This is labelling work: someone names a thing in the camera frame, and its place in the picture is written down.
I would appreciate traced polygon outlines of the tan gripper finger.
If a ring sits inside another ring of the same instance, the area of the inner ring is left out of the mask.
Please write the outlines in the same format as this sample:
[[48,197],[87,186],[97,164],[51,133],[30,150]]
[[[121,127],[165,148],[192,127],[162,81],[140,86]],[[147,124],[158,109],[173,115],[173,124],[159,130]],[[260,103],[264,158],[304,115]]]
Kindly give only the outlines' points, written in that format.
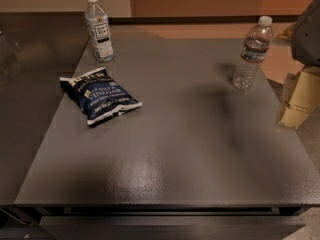
[[294,34],[294,30],[295,30],[295,23],[289,25],[281,33],[279,33],[277,35],[277,39],[283,40],[283,41],[291,41],[292,36]]
[[305,65],[297,74],[288,73],[284,81],[276,122],[299,128],[320,106],[320,67]]

